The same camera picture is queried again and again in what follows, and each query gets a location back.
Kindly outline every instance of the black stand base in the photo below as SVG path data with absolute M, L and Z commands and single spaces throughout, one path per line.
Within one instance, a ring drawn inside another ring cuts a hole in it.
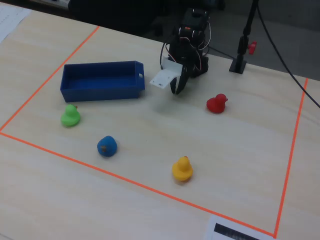
M 233 59 L 231 66 L 229 68 L 229 72 L 233 72 L 236 74 L 242 74 L 245 70 L 246 64 L 247 64 L 247 61 L 243 60 L 242 62 L 240 62 L 237 65 L 237 59 Z

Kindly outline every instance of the orange tape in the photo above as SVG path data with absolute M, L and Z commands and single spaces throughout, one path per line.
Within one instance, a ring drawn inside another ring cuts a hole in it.
M 304 82 L 303 88 L 305 90 L 307 89 L 308 80 L 309 79 L 306 78 L 305 82 Z M 274 235 L 273 235 L 273 237 L 275 239 L 277 238 L 277 235 L 278 235 L 278 230 L 279 230 L 282 210 L 284 208 L 285 197 L 286 197 L 287 186 L 288 186 L 288 180 L 289 180 L 289 174 L 290 174 L 290 169 L 291 169 L 291 163 L 292 163 L 292 158 L 294 156 L 296 138 L 297 138 L 297 133 L 298 133 L 298 127 L 299 127 L 299 122 L 300 122 L 301 111 L 302 111 L 302 107 L 304 105 L 304 99 L 305 99 L 305 92 L 303 91 L 302 92 L 302 96 L 301 96 L 299 110 L 298 110 L 298 115 L 296 116 L 295 127 L 294 127 L 293 138 L 292 138 L 292 144 L 291 144 L 290 155 L 289 155 L 289 161 L 288 161 L 288 165 L 287 165 L 287 168 L 286 168 L 286 173 L 285 173 L 285 179 L 284 179 L 284 184 L 283 184 L 283 190 L 282 190 L 282 195 L 281 195 L 281 201 L 280 201 L 278 216 L 277 216 L 276 222 L 275 222 Z
M 124 180 L 124 181 L 126 181 L 126 182 L 128 182 L 128 183 L 134 184 L 134 185 L 136 185 L 136 186 L 139 186 L 139 187 L 141 187 L 141 188 L 147 189 L 147 190 L 152 191 L 152 192 L 154 192 L 154 193 L 156 193 L 156 194 L 160 194 L 160 195 L 165 196 L 165 197 L 167 197 L 167 198 L 176 200 L 176 201 L 178 201 L 178 202 L 180 202 L 180 203 L 189 205 L 189 206 L 194 207 L 194 208 L 196 208 L 196 209 L 200 209 L 200 210 L 205 211 L 205 212 L 207 212 L 207 213 L 210 213 L 210 214 L 213 214 L 213 215 L 217 215 L 217 216 L 222 217 L 222 218 L 224 218 L 224 219 L 228 219 L 228 220 L 230 220 L 230 221 L 232 221 L 232 222 L 235 222 L 235 223 L 237 223 L 237 224 L 240 224 L 240 225 L 243 225 L 243 226 L 245 226 L 245 227 L 251 228 L 251 229 L 253 229 L 253 230 L 256 230 L 256 231 L 261 232 L 261 233 L 263 233 L 263 234 L 269 235 L 269 236 L 271 236 L 271 237 L 273 237 L 273 235 L 274 235 L 274 234 L 271 233 L 271 232 L 265 231 L 265 230 L 263 230 L 263 229 L 261 229 L 261 228 L 258 228 L 258 227 L 256 227 L 256 226 L 252 226 L 252 225 L 247 224 L 247 223 L 245 223 L 245 222 L 243 222 L 243 221 L 239 221 L 239 220 L 234 219 L 234 218 L 232 218 L 232 217 L 229 217 L 229 216 L 223 215 L 223 214 L 221 214 L 221 213 L 212 211 L 212 210 L 207 209 L 207 208 L 205 208 L 205 207 L 202 207 L 202 206 L 196 205 L 196 204 L 194 204 L 194 203 L 191 203 L 191 202 L 189 202 L 189 201 L 183 200 L 183 199 L 181 199 L 181 198 L 172 196 L 172 195 L 167 194 L 167 193 L 165 193 L 165 192 L 162 192 L 162 191 L 159 191 L 159 190 L 157 190 L 157 189 L 154 189 L 154 188 L 152 188 L 152 187 L 150 187 L 150 186 L 147 186 L 147 185 L 144 185 L 144 184 L 142 184 L 142 183 L 133 181 L 133 180 L 131 180 L 131 179 L 129 179 L 129 178 L 126 178 L 126 177 L 124 177 L 124 176 L 120 176 L 120 175 L 118 175 L 118 174 L 115 174 L 115 173 L 113 173 L 113 172 L 104 170 L 104 169 L 99 168 L 99 167 L 96 167 L 96 166 L 93 166 L 93 165 L 88 164 L 88 163 L 85 163 L 85 162 L 83 162 L 83 161 L 79 161 L 79 160 L 76 160 L 76 159 L 71 158 L 71 157 L 69 157 L 69 156 L 65 156 L 65 155 L 62 155 L 62 154 L 60 154 L 60 153 L 51 151 L 51 150 L 46 149 L 46 148 L 44 148 L 44 147 L 42 147 L 42 146 L 35 145 L 35 144 L 31 143 L 31 142 L 28 142 L 28 141 L 19 139 L 19 138 L 17 138 L 17 137 L 14 137 L 14 136 L 5 134 L 5 133 L 3 133 L 3 132 L 0 132 L 0 135 L 2 135 L 2 136 L 4 136 L 4 137 L 7 137 L 7 138 L 10 138 L 10 139 L 13 139 L 13 140 L 16 140 L 16 141 L 18 141 L 18 142 L 27 144 L 27 145 L 29 145 L 29 146 L 32 146 L 32 147 L 37 148 L 37 149 L 40 149 L 40 150 L 45 151 L 45 152 L 47 152 L 47 153 L 56 155 L 56 156 L 61 157 L 61 158 L 63 158 L 63 159 L 72 161 L 72 162 L 74 162 L 74 163 L 83 165 L 83 166 L 85 166 L 85 167 L 88 167 L 88 168 L 97 170 L 97 171 L 99 171 L 99 172 L 101 172 L 101 173 L 108 174 L 108 175 L 110 175 L 110 176 L 112 176 L 112 177 L 115 177 L 115 178 L 117 178 L 117 179 Z
M 69 59 L 96 33 L 96 31 L 98 31 L 99 28 L 100 27 L 97 26 L 93 32 L 91 32 L 90 35 L 71 53 L 71 55 L 68 56 L 66 60 L 64 60 L 64 62 L 47 78 L 47 80 L 45 80 L 45 82 L 42 83 L 41 86 L 27 99 L 27 101 L 25 101 L 25 103 L 19 107 L 19 109 L 8 119 L 8 121 L 3 124 L 3 126 L 0 128 L 0 132 L 12 121 L 12 119 L 15 118 L 15 116 L 17 116 L 17 114 L 30 102 L 30 100 L 34 98 L 34 96 L 44 87 L 44 85 L 46 85 L 49 80 L 52 79 L 52 77 L 66 64 L 66 62 L 69 61 Z

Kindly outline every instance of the black cable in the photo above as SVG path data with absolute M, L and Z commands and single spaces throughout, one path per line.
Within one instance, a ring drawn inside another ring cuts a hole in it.
M 172 35 L 173 35 L 173 34 L 171 33 L 171 34 L 166 38 L 166 40 L 164 40 L 164 42 L 163 42 L 163 45 L 162 45 L 162 48 L 161 48 L 161 52 L 160 52 L 160 66 L 161 66 L 161 63 L 162 63 L 162 54 L 163 54 L 163 52 L 164 52 L 165 45 L 167 44 L 167 42 L 169 41 L 169 39 L 171 38 Z
M 304 91 L 304 93 L 312 100 L 312 102 L 314 102 L 314 104 L 317 105 L 318 108 L 320 108 L 319 103 L 317 103 L 316 100 L 314 100 L 314 99 L 310 96 L 310 94 L 309 94 L 309 93 L 304 89 L 304 87 L 298 82 L 298 80 L 295 78 L 295 76 L 291 73 L 291 71 L 290 71 L 289 68 L 287 67 L 287 65 L 286 65 L 285 61 L 283 60 L 283 58 L 281 57 L 281 55 L 280 55 L 280 53 L 279 53 L 279 51 L 278 51 L 278 49 L 277 49 L 274 41 L 271 39 L 271 36 L 270 36 L 270 34 L 269 34 L 268 30 L 267 30 L 267 27 L 266 27 L 266 25 L 265 25 L 265 22 L 264 22 L 264 20 L 263 20 L 263 18 L 262 18 L 262 16 L 261 16 L 261 12 L 260 12 L 259 5 L 257 6 L 257 10 L 258 10 L 258 15 L 259 15 L 259 18 L 260 18 L 260 20 L 261 20 L 261 23 L 262 23 L 262 26 L 263 26 L 263 28 L 264 28 L 264 31 L 265 31 L 266 35 L 268 36 L 268 38 L 269 38 L 269 40 L 270 40 L 270 43 L 272 44 L 272 46 L 273 46 L 276 54 L 278 55 L 281 63 L 283 64 L 284 68 L 285 68 L 286 71 L 290 74 L 290 76 L 293 78 L 293 80 L 296 82 L 296 84 L 299 85 L 299 87 L 302 89 L 302 91 Z
M 160 66 L 161 66 L 161 62 L 162 62 L 162 53 L 164 52 L 165 45 L 166 45 L 166 41 L 164 41 L 162 48 L 161 48 L 161 52 L 160 52 Z
M 235 59 L 233 56 L 231 56 L 231 55 L 229 55 L 229 54 L 227 54 L 227 53 L 225 53 L 225 52 L 223 52 L 223 51 L 220 51 L 220 50 L 218 50 L 218 49 L 216 49 L 216 48 L 214 48 L 214 47 L 212 47 L 212 46 L 208 46 L 210 49 L 212 49 L 213 51 L 216 51 L 217 53 L 220 53 L 220 54 L 222 54 L 222 55 L 225 55 L 225 56 L 227 56 L 227 57 L 229 57 L 229 58 L 231 58 L 231 59 Z

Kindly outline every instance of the blue plastic box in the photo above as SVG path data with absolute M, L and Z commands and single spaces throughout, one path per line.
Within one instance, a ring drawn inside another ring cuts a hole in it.
M 66 64 L 60 86 L 67 103 L 136 99 L 144 89 L 144 65 L 137 61 Z

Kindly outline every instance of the white paper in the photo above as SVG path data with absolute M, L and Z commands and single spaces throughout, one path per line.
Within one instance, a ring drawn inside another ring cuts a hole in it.
M 220 233 L 215 232 L 215 226 L 216 224 L 223 225 L 227 228 L 230 228 L 232 230 L 235 230 L 237 232 L 240 232 L 242 234 L 248 235 L 250 237 L 259 239 L 259 240 L 275 240 L 273 237 L 266 235 L 262 232 L 253 230 L 249 227 L 240 225 L 238 223 L 235 223 L 233 221 L 230 221 L 228 219 L 212 215 L 212 217 L 209 220 L 208 227 L 204 236 L 204 240 L 234 240 L 238 238 L 232 238 L 229 236 L 222 235 Z
M 0 5 L 0 43 L 30 12 L 30 9 Z
M 167 58 L 162 59 L 163 70 L 159 71 L 157 75 L 150 81 L 150 84 L 164 89 L 174 78 L 181 76 L 183 66 Z

